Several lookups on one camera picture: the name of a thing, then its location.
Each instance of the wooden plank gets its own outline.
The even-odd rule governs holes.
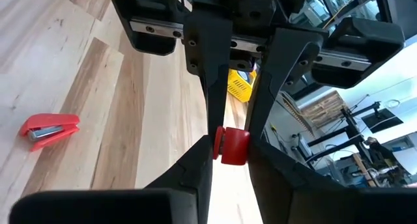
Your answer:
[[[244,128],[246,106],[227,95],[224,127]],[[212,191],[208,223],[262,223],[250,180],[249,167],[213,162]]]
[[[184,47],[165,57],[149,57],[136,187],[160,176],[207,129],[203,91],[197,76],[186,71]]]
[[[118,51],[93,39],[61,109],[79,115],[81,130],[42,151],[23,196],[47,189],[90,188],[121,62]]]
[[[303,115],[309,118],[316,127],[320,128],[342,116],[340,109],[346,103],[337,91],[333,91],[317,101],[301,109]]]
[[[121,44],[124,42],[123,36],[126,37],[126,33],[124,32],[122,23],[116,13],[113,3],[110,3],[107,7],[102,20],[95,21],[93,31],[91,33],[94,37],[100,39],[111,48],[120,48]],[[126,45],[129,46],[129,50],[134,51],[137,54],[137,51],[133,49],[131,43],[127,39],[126,41],[128,42]]]
[[[0,74],[11,70],[18,56],[31,49],[34,41],[47,28],[45,24],[56,15],[65,1],[67,0],[0,0]],[[64,21],[70,17],[70,14],[66,14],[55,19]],[[80,21],[74,27],[83,26]]]
[[[104,130],[93,189],[133,189],[142,134],[144,54],[125,55]]]
[[[70,0],[98,20],[102,20],[110,0]]]
[[[369,173],[368,173],[364,163],[362,162],[362,159],[360,158],[359,154],[358,153],[353,154],[353,159],[355,160],[355,162],[358,165],[361,172],[365,175],[365,178],[366,178],[367,183],[369,184],[369,186],[376,187],[377,185],[372,180],[371,175],[369,175]]]
[[[28,11],[28,5],[22,3],[25,0],[13,6]],[[50,17],[42,15],[33,24],[37,27],[41,23],[42,27],[27,28],[30,38],[21,34],[22,40],[14,44],[18,53],[11,57],[10,70],[0,74],[0,89],[5,90],[0,94],[0,223],[7,221],[8,210],[22,194],[40,155],[40,151],[30,153],[31,144],[17,132],[31,115],[59,112],[78,72],[78,60],[85,53],[79,45],[88,40],[93,25],[94,18],[68,0],[57,0],[59,6],[53,0],[49,3],[52,5],[45,7],[53,13],[45,12]],[[64,20],[62,26],[57,18]],[[20,29],[11,28],[3,34],[14,37]]]

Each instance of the red cylindrical object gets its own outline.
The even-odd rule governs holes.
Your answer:
[[[235,128],[226,128],[222,148],[222,163],[244,165],[248,159],[249,142],[249,132]]]
[[[222,143],[222,137],[223,137],[224,131],[225,130],[223,126],[217,127],[216,138],[214,138],[214,147],[213,147],[213,159],[215,160],[219,157],[220,145]]]

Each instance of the black metal stand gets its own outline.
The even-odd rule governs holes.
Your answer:
[[[368,149],[366,149],[362,144],[365,141],[365,139],[362,137],[361,132],[359,132],[358,128],[356,127],[356,122],[354,120],[354,117],[359,115],[359,114],[365,113],[366,111],[369,111],[371,109],[374,109],[374,111],[377,114],[379,106],[380,106],[380,103],[375,102],[374,104],[372,104],[368,107],[365,107],[365,108],[363,108],[359,111],[356,111],[354,113],[352,113],[350,110],[341,109],[341,112],[342,112],[343,116],[345,117],[347,126],[341,128],[341,129],[338,129],[338,130],[336,130],[332,133],[328,133],[328,134],[326,134],[326,135],[324,135],[324,136],[322,136],[322,137],[320,137],[320,138],[318,138],[314,141],[309,142],[308,146],[312,147],[314,145],[322,143],[323,141],[326,141],[327,139],[331,139],[331,138],[333,138],[333,137],[335,137],[339,134],[342,134],[342,133],[346,133],[349,140],[340,144],[340,145],[338,145],[338,146],[336,146],[336,147],[332,147],[328,150],[324,150],[322,152],[319,152],[319,153],[317,153],[313,156],[306,157],[305,159],[308,160],[307,164],[309,165],[309,167],[313,168],[312,165],[311,165],[312,161],[315,161],[319,158],[322,158],[323,156],[327,156],[331,153],[335,153],[335,152],[337,152],[339,150],[342,150],[344,148],[347,148],[351,145],[355,145],[357,147],[357,149],[359,151],[359,154],[360,154],[360,156],[362,157],[363,160],[367,160],[369,163],[372,163],[372,159],[371,159],[371,156],[369,155]]]

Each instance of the red stapler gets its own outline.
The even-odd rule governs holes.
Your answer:
[[[41,113],[29,117],[23,126],[21,126],[19,134],[28,136],[31,141],[36,141],[31,148],[31,152],[50,146],[73,133],[79,128],[79,117],[73,114],[52,114]]]

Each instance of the white wall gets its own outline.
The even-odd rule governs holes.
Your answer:
[[[395,114],[404,122],[398,126],[394,126],[381,132],[372,133],[361,120],[361,117],[372,113],[372,111],[368,111],[355,117],[358,122],[359,131],[363,130],[362,134],[365,136],[365,138],[372,136],[376,137],[380,143],[385,143],[387,141],[417,131],[416,76],[417,44],[413,44],[405,48],[357,86],[351,89],[331,88],[314,98],[310,98],[309,101],[303,100],[298,104],[300,105],[300,108],[302,108],[333,90],[338,91],[348,107],[353,107],[363,97],[369,95],[358,105],[356,110],[367,107],[378,101],[381,101],[380,109],[383,109],[387,106],[388,101],[399,100],[401,102],[399,106],[389,109],[393,114]],[[326,132],[334,124],[335,122],[332,122],[322,127],[321,130]],[[338,128],[342,128],[344,126],[346,126],[345,122]],[[325,141],[323,145],[338,145],[345,142],[346,140],[348,140],[348,137],[346,134],[343,134]],[[346,150],[356,152],[355,147],[346,148]],[[350,152],[337,152],[337,155],[334,155],[334,159],[336,160],[340,156],[348,156],[349,154]]]
[[[408,135],[409,139],[411,140],[412,144],[417,147],[417,132]]]

